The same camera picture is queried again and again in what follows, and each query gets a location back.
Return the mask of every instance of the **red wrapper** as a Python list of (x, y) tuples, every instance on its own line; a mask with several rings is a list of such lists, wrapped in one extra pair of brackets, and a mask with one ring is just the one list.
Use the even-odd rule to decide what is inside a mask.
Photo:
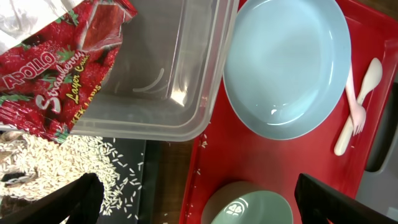
[(62, 143), (110, 72), (128, 0), (83, 1), (0, 55), (0, 121)]

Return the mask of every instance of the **pink fork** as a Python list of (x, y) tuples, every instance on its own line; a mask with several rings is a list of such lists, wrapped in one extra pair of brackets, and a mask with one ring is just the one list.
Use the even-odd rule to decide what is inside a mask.
[(366, 121), (366, 110), (357, 102), (355, 97), (353, 66), (349, 68), (346, 92), (348, 97), (349, 110), (351, 111), (351, 119), (353, 120), (353, 135), (356, 135), (363, 130)]

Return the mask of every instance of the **uncooked rice grain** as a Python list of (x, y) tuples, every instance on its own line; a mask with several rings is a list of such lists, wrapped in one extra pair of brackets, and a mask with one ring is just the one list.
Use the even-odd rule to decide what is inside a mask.
[(119, 180), (120, 174), (115, 171), (115, 166), (107, 156), (118, 152), (112, 144), (103, 142), (102, 137), (71, 135), (62, 145), (58, 145), (30, 134), (23, 134), (22, 140), (0, 142), (0, 150), (12, 152), (0, 166), (0, 176), (11, 170), (24, 172), (28, 177), (38, 175), (33, 181), (19, 187), (7, 188), (5, 183), (0, 184), (0, 196), (9, 195), (34, 201), (79, 179), (85, 173), (95, 173), (104, 185), (101, 213), (110, 215), (112, 209), (121, 208), (120, 190), (123, 188), (115, 189), (116, 179)]

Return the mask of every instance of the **plastic spoon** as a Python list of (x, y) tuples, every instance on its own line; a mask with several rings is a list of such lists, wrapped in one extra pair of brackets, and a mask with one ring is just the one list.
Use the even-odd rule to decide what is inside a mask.
[[(358, 104), (362, 105), (365, 100), (366, 95), (375, 89), (375, 87), (380, 83), (382, 77), (382, 65), (379, 59), (374, 58), (365, 74), (365, 78), (362, 82), (361, 92), (357, 97)], [(335, 154), (337, 156), (342, 156), (348, 146), (349, 140), (353, 134), (353, 122), (351, 117), (348, 117), (343, 130), (341, 131), (340, 137), (335, 145)]]

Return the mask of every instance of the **clear plastic storage box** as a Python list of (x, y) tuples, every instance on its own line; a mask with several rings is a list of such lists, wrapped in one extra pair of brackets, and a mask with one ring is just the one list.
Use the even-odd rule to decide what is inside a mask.
[(210, 121), (239, 0), (132, 3), (109, 80), (72, 134), (193, 139)]

